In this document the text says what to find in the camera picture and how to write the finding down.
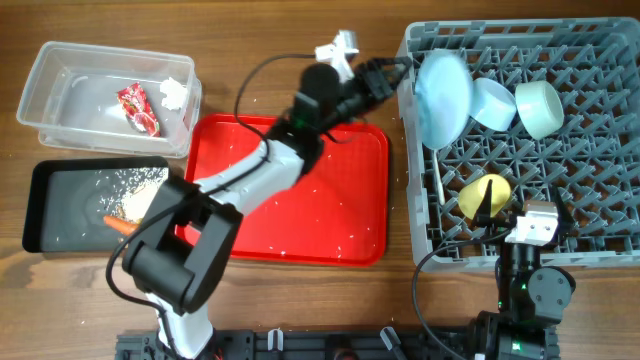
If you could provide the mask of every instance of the carrot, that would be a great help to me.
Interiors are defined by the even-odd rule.
[[[129,236],[131,235],[132,232],[136,231],[136,229],[138,228],[138,224],[135,223],[130,223],[128,221],[119,219],[115,216],[110,216],[110,215],[105,215],[104,216],[104,223],[118,231],[119,233]]]

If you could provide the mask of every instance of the clear plastic container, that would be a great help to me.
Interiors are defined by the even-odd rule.
[[[168,110],[160,83],[186,87],[185,105]],[[161,136],[134,130],[116,92],[139,82],[160,122]],[[184,157],[198,120],[202,87],[188,56],[48,42],[36,58],[18,107],[18,121],[40,131],[44,145],[125,154]]]

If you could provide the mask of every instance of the plastic tray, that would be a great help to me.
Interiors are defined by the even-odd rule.
[[[242,116],[266,131],[273,117]],[[389,145],[373,126],[346,125],[332,131],[346,144],[325,141],[313,171],[295,187],[276,194],[249,214],[232,257],[338,266],[369,266],[383,254],[387,237]],[[203,118],[194,131],[185,178],[216,174],[259,143],[233,115]],[[197,231],[178,229],[190,243]]]
[[[512,92],[521,82],[549,81],[566,115],[564,126],[540,141],[531,139],[517,117],[503,133],[471,122],[438,155],[444,206],[434,191],[430,152],[423,153],[413,101],[420,64],[436,48],[457,53],[474,78],[494,79]],[[507,208],[521,207],[527,199],[549,201],[549,187],[561,187],[578,227],[563,246],[542,255],[544,264],[638,265],[639,54],[640,26],[630,18],[411,24],[398,55],[410,56],[414,71],[398,96],[409,154],[414,261],[439,246],[483,233],[470,228],[460,212],[458,192],[486,173],[498,173],[513,188]],[[434,257],[424,270],[493,270],[496,259],[493,246],[456,249]]]
[[[106,46],[48,42],[24,87],[17,119],[40,131],[45,145],[126,154],[184,157],[198,119],[201,85],[187,56]],[[172,77],[188,93],[179,110],[161,103]],[[132,129],[116,92],[139,82],[160,122],[161,136]]]
[[[106,226],[102,199],[148,179],[137,169],[167,169],[162,157],[47,160],[33,169],[22,247],[39,252],[113,251],[123,236]]]

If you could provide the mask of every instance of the red tray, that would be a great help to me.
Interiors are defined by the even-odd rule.
[[[274,117],[242,116],[265,132]],[[231,256],[240,259],[337,266],[369,266],[387,237],[389,143],[374,126],[343,125],[331,132],[311,173],[245,217]],[[193,132],[185,179],[214,175],[258,146],[259,138],[231,114],[200,120]],[[193,244],[199,233],[177,234]]]

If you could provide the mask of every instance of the plastic dish rack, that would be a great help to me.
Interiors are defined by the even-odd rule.
[[[438,152],[445,199],[435,192],[431,151],[421,139],[413,91],[420,64],[437,48],[450,49],[472,77],[488,77],[515,91],[518,83],[550,82],[565,120],[555,134],[533,140],[516,116],[506,132],[470,121],[462,136]],[[409,155],[413,259],[438,247],[482,235],[460,211],[459,191],[495,173],[513,189],[505,210],[525,200],[550,201],[551,185],[578,223],[563,246],[543,253],[547,265],[640,264],[640,24],[631,18],[447,21],[411,24],[398,56],[414,71],[398,89]],[[424,271],[487,271],[494,246],[449,251]]]

